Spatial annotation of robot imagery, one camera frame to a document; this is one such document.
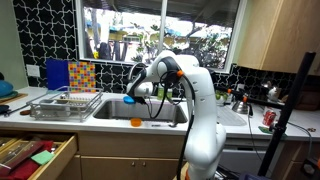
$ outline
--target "bottle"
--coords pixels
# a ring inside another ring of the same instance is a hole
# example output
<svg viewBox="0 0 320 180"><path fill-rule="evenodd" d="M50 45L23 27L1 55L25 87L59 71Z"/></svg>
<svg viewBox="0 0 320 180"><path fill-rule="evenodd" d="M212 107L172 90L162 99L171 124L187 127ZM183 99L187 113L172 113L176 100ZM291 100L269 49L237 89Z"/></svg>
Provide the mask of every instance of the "bottle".
<svg viewBox="0 0 320 180"><path fill-rule="evenodd" d="M167 98L172 99L172 89L168 89Z"/></svg>
<svg viewBox="0 0 320 180"><path fill-rule="evenodd" d="M158 84L158 94L157 94L157 99L162 100L163 99L163 94L164 94L164 88L161 86L161 84Z"/></svg>

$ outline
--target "wire rack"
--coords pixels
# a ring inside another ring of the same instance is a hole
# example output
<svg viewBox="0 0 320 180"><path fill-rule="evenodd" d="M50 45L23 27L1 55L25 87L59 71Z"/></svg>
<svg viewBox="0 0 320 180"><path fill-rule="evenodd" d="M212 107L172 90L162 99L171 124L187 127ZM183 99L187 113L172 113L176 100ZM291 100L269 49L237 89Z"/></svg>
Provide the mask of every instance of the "wire rack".
<svg viewBox="0 0 320 180"><path fill-rule="evenodd" d="M76 120L83 122L101 103L102 89L63 86L48 91L27 104L31 117L39 120Z"/></svg>

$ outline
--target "stainless steel sink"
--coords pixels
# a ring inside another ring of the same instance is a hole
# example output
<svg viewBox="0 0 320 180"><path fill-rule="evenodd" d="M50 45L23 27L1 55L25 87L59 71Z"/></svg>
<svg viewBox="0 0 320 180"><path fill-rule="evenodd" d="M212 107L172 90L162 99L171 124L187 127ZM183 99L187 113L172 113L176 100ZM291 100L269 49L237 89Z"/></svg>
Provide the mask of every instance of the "stainless steel sink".
<svg viewBox="0 0 320 180"><path fill-rule="evenodd" d="M152 102L152 116L154 116L160 107L160 102ZM151 119L148 113L147 105L134 104L127 105L122 99L108 100L101 105L100 109L93 115L97 119L119 119L129 120L132 117L141 118L143 121L158 121L172 123L186 123L181 107L170 103L164 103L162 110L156 119Z"/></svg>

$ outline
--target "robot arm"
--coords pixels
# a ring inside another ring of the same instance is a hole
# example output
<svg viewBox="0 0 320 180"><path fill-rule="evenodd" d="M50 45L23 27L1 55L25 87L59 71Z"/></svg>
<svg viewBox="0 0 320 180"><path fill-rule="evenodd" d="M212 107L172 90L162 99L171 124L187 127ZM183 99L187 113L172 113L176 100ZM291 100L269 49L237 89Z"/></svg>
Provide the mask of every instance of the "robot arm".
<svg viewBox="0 0 320 180"><path fill-rule="evenodd" d="M184 76L177 76L182 70ZM127 94L138 102L145 103L143 95L137 89L145 82L165 83L181 82L185 87L185 96L189 110L188 137L184 155L189 162L188 175L191 180L213 177L226 140L226 132L217 124L215 91L207 69L198 66L194 56L175 55L163 51L153 64L142 70L127 86Z"/></svg>

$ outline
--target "red can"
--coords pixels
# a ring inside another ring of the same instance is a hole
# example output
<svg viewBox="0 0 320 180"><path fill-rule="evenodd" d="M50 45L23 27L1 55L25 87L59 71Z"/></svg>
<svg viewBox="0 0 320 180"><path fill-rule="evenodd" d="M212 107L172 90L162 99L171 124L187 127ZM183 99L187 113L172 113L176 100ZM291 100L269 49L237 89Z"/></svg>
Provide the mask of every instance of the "red can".
<svg viewBox="0 0 320 180"><path fill-rule="evenodd" d="M276 113L273 112L273 111L267 111L266 114L264 115L264 118L263 118L263 121L262 121L262 124L266 125L266 126L270 126L274 119L276 118Z"/></svg>

